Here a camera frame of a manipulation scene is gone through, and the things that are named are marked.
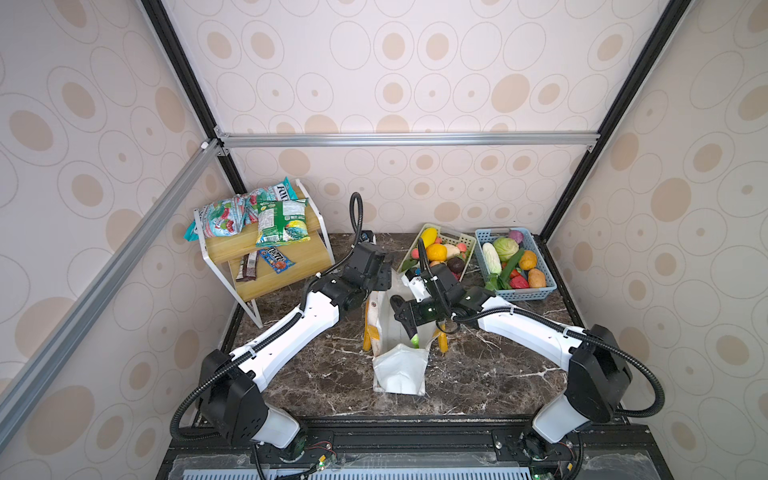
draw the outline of chip bag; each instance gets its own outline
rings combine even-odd
[[[274,202],[283,200],[298,200],[296,192],[293,191],[293,187],[288,181],[288,177],[285,177],[282,183],[273,185],[267,188],[257,188],[249,194],[244,194],[245,198],[245,224],[249,225],[258,221],[259,211],[258,204],[263,202]]]
[[[257,247],[275,247],[309,241],[306,231],[306,199],[263,202],[259,209]]]
[[[200,220],[203,222],[203,235],[211,237],[232,237],[243,229],[243,215],[245,214],[245,200],[240,195],[235,195],[226,200],[219,200],[200,209]],[[184,238],[187,241],[197,240],[195,223],[187,228]]]

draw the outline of plastic basket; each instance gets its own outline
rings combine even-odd
[[[486,282],[491,274],[488,272],[488,266],[485,264],[485,258],[482,254],[483,243],[492,242],[499,237],[506,237],[510,230],[519,230],[523,233],[523,244],[521,248],[530,250],[536,254],[538,262],[536,268],[541,270],[547,279],[547,286],[543,288],[524,288],[516,290],[496,290],[496,294],[508,302],[520,302],[522,300],[543,300],[549,296],[550,293],[558,289],[557,284],[554,282],[554,277],[549,271],[549,267],[544,262],[544,257],[533,240],[531,232],[527,228],[512,227],[500,229],[481,228],[475,230],[475,237],[477,237],[478,245],[480,246],[480,253],[478,253],[478,265],[480,265],[480,272],[482,273],[483,280]]]
[[[419,241],[419,238],[421,237],[422,233],[424,233],[424,230],[430,227],[437,230],[437,236],[442,239],[444,244],[447,243],[449,245],[458,245],[459,243],[463,243],[467,246],[467,261],[464,263],[464,270],[462,270],[462,275],[458,278],[458,280],[461,281],[462,278],[464,278],[464,272],[467,271],[469,261],[472,260],[472,253],[475,251],[475,245],[477,245],[478,241],[469,235],[465,235],[461,232],[457,232],[449,228],[440,227],[439,225],[434,225],[432,223],[424,223],[424,227],[422,227],[422,229],[419,231],[419,234],[416,235],[416,238],[413,239],[411,248],[408,249],[408,252],[406,252],[406,255],[402,258],[402,261],[398,265],[397,271],[399,272],[402,270],[402,265],[404,262],[411,258],[411,251],[416,248],[416,242]]]

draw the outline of blue plastic basket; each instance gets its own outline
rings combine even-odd
[[[507,300],[508,302],[520,302],[522,300],[543,300],[547,298],[549,294],[557,290],[558,287],[557,287],[557,284],[554,282],[554,277],[549,271],[549,267],[544,262],[544,257],[541,255],[541,252],[538,250],[538,247],[536,246],[536,242],[534,242],[533,240],[533,236],[531,235],[531,232],[528,231],[527,228],[522,228],[522,227],[513,227],[513,228],[505,228],[505,229],[481,228],[481,229],[475,230],[475,238],[477,238],[478,240],[478,244],[477,244],[478,253],[477,255],[475,255],[475,257],[478,259],[478,264],[480,265],[480,272],[482,273],[483,280],[487,282],[488,278],[491,276],[491,274],[488,272],[488,266],[485,264],[485,257],[483,256],[483,253],[482,253],[483,243],[492,242],[493,240],[496,240],[499,237],[506,237],[507,233],[509,233],[510,230],[519,230],[523,233],[523,244],[521,248],[530,250],[531,252],[536,254],[536,257],[538,258],[536,268],[541,270],[541,272],[546,277],[547,286],[543,288],[496,290],[496,295],[499,295],[501,298],[503,298],[504,300]]]

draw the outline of potato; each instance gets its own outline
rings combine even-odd
[[[544,288],[547,286],[547,277],[538,268],[532,268],[528,271],[528,285],[531,288]]]

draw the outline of yellow pepper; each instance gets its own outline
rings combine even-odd
[[[430,227],[424,230],[422,240],[424,240],[424,248],[429,248],[437,240],[437,229]]]
[[[530,250],[526,250],[523,253],[523,256],[520,257],[520,262],[518,265],[523,270],[530,270],[531,268],[536,268],[536,264],[538,263],[538,258],[536,258],[536,254],[531,252]]]

